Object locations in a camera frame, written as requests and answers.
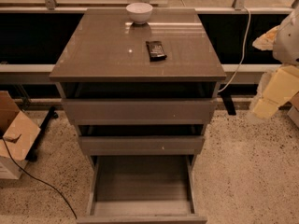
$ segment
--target open cabinet compartment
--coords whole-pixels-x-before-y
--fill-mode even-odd
[[[183,155],[97,157],[87,209],[78,223],[206,223]]]

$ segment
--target dresser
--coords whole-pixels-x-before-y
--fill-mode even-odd
[[[146,41],[167,58],[150,62]],[[89,9],[50,74],[94,169],[78,223],[206,223],[192,167],[225,73],[193,9]]]

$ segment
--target bowl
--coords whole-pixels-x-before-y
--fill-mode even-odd
[[[133,3],[126,7],[130,19],[136,24],[146,23],[152,12],[152,5],[147,3]]]

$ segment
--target drawer front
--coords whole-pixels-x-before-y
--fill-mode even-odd
[[[203,148],[204,136],[186,137],[80,137],[82,152],[86,155],[175,155],[198,154]]]
[[[192,101],[63,100],[72,124],[204,124],[209,123],[215,99]]]
[[[78,223],[204,224],[185,156],[98,157],[87,216]]]

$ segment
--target brown tabletop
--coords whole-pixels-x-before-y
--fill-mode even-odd
[[[166,60],[150,62],[146,41]],[[134,25],[125,8],[89,9],[56,63],[58,82],[218,81],[225,73],[194,9],[154,8]]]

